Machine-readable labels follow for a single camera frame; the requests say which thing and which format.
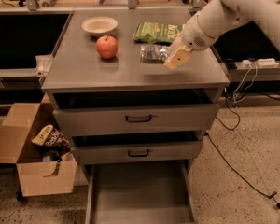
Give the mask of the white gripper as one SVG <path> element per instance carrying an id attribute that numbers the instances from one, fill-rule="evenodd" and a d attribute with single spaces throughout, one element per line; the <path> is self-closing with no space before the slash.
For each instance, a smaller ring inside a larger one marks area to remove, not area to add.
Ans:
<path id="1" fill-rule="evenodd" d="M 194 15 L 185 24 L 183 33 L 180 33 L 170 45 L 169 54 L 163 65 L 170 70 L 174 70 L 191 59 L 192 50 L 203 51 L 211 47 L 216 41 L 216 38 L 203 30 L 199 23 L 199 16 Z"/>

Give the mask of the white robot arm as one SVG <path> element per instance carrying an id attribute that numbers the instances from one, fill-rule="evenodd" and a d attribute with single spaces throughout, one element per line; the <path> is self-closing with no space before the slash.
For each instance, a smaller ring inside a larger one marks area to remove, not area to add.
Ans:
<path id="1" fill-rule="evenodd" d="M 169 47 L 164 66 L 173 70 L 187 63 L 230 30 L 254 22 L 280 52 L 280 0 L 211 0 L 185 24 Z"/>

